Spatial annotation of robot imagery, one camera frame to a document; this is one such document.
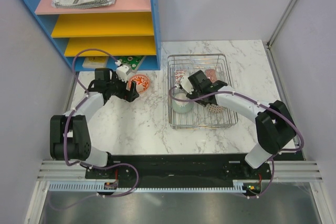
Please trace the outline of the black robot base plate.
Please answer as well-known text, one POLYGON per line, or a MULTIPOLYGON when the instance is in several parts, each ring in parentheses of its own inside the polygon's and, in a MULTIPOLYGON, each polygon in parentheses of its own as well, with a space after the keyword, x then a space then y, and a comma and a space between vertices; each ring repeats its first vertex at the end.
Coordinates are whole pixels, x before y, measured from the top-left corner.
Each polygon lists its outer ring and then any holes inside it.
POLYGON ((112 155, 109 165, 121 167, 86 172, 86 179, 117 179, 122 186, 205 187, 232 186, 234 180, 265 181, 269 164, 258 169, 245 162, 245 154, 112 155))

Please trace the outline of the chrome wire dish rack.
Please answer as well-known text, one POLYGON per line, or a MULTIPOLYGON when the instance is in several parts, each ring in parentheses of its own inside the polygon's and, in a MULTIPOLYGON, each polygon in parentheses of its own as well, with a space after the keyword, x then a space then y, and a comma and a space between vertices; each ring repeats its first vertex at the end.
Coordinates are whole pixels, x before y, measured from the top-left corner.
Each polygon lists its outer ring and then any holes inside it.
POLYGON ((215 101, 214 92, 232 86, 224 54, 170 55, 167 58, 169 124, 173 129, 229 128, 238 123, 233 110, 215 101))

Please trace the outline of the black white floral bowl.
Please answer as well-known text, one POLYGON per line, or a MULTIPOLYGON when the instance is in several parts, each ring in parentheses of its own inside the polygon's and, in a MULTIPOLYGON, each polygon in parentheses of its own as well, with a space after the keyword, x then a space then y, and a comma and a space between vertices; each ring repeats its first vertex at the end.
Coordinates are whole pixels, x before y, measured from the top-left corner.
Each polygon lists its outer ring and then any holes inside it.
POLYGON ((212 83, 217 81, 217 75, 216 75, 216 70, 215 69, 206 69, 205 70, 206 77, 210 79, 212 83))

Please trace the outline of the blue pink yellow shelf unit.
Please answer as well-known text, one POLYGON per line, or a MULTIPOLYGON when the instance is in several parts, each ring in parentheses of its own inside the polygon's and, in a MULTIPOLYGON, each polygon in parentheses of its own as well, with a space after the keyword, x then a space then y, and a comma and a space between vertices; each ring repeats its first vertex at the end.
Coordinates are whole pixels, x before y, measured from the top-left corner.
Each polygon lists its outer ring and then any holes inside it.
POLYGON ((92 9, 56 9, 52 0, 23 0, 70 67, 85 71, 86 57, 106 53, 126 60, 144 56, 139 70, 159 70, 161 31, 158 0, 116 0, 92 9))

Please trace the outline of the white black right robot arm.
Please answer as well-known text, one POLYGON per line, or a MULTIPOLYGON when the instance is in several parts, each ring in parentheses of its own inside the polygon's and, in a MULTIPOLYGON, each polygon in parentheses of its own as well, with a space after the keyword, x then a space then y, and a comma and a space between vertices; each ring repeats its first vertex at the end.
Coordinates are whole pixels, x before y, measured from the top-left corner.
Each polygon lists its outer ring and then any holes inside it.
POLYGON ((277 100, 259 102, 235 91, 224 81, 211 82, 201 70, 180 79, 180 87, 191 101, 207 106, 218 105, 249 119, 256 126, 257 144, 245 156, 241 174, 248 179, 259 173, 259 167, 276 156, 297 135, 297 128, 286 105, 277 100))

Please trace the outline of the celadon green bowl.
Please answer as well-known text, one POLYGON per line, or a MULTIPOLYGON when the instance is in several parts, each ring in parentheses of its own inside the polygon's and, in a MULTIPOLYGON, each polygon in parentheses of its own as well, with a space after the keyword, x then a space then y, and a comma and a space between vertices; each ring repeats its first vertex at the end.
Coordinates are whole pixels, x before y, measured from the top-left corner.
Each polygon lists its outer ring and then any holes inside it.
MULTIPOLYGON (((173 97, 179 100, 187 100, 186 94, 182 92, 176 93, 173 97)), ((193 106, 193 102, 181 102, 174 99, 172 100, 172 108, 176 113, 188 113, 193 109, 193 106)))

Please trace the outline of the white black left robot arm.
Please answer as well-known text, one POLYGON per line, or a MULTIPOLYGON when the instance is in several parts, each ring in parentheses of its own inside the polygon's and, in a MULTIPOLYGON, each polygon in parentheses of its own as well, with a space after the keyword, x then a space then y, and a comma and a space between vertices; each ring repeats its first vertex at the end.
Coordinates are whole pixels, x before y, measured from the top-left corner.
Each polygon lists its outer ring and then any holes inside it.
POLYGON ((136 82, 128 87, 129 66, 121 65, 115 71, 97 68, 95 78, 85 88, 83 99, 72 109, 50 119, 50 155, 66 165, 80 164, 97 168, 103 178, 111 178, 115 165, 109 162, 109 153, 91 144, 88 122, 111 97, 133 102, 139 97, 136 82))

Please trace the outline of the pink bowl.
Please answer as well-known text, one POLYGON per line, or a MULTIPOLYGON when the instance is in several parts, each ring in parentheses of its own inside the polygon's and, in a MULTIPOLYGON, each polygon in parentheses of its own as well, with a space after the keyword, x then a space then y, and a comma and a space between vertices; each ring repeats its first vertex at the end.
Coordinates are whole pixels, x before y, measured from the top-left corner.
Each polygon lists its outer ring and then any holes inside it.
POLYGON ((136 90, 139 94, 146 92, 151 84, 149 77, 144 74, 136 74, 132 76, 128 82, 129 88, 131 88, 132 81, 135 81, 136 90))

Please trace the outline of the green white book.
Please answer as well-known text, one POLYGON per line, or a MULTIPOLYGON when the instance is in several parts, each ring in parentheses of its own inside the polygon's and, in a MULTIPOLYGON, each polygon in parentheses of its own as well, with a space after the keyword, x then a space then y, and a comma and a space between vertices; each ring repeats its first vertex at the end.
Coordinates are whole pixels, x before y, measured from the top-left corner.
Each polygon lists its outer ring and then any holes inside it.
POLYGON ((122 56, 119 58, 119 60, 124 65, 128 65, 132 72, 136 73, 145 58, 146 56, 122 56))

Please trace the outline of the red diamond pattern bowl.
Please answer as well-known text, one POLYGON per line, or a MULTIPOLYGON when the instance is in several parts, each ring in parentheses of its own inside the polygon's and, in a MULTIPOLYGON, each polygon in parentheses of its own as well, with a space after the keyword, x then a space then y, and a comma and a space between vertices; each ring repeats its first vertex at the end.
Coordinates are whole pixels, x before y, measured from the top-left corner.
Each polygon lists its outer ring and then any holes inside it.
POLYGON ((185 69, 177 69, 174 71, 174 76, 175 76, 175 83, 177 84, 180 84, 181 82, 181 79, 184 77, 184 76, 188 76, 189 73, 187 70, 185 69))

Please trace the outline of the brown lattice pattern bowl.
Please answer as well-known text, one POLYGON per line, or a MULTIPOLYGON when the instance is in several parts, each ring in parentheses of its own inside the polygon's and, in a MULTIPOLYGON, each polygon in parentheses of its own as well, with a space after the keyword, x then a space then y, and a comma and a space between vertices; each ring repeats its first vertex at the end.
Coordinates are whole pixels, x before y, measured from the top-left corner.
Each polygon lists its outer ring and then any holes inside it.
POLYGON ((215 105, 215 104, 208 104, 206 108, 211 112, 211 113, 223 113, 226 108, 220 105, 215 105))

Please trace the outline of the yellow white book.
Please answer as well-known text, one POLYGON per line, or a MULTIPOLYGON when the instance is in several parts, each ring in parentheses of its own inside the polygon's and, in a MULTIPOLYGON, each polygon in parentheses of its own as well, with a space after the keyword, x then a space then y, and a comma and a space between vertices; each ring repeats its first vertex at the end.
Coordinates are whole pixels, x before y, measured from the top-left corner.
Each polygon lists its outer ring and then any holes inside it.
POLYGON ((82 66, 86 69, 105 68, 109 57, 85 57, 82 66))

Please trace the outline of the aluminium frame rail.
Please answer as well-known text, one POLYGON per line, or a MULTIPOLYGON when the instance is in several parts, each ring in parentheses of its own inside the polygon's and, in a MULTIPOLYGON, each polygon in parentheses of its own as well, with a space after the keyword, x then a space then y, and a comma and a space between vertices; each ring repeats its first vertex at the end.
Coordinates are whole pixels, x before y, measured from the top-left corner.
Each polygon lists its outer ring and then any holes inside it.
POLYGON ((38 181, 81 181, 85 180, 86 170, 79 166, 67 166, 64 161, 42 161, 38 181))

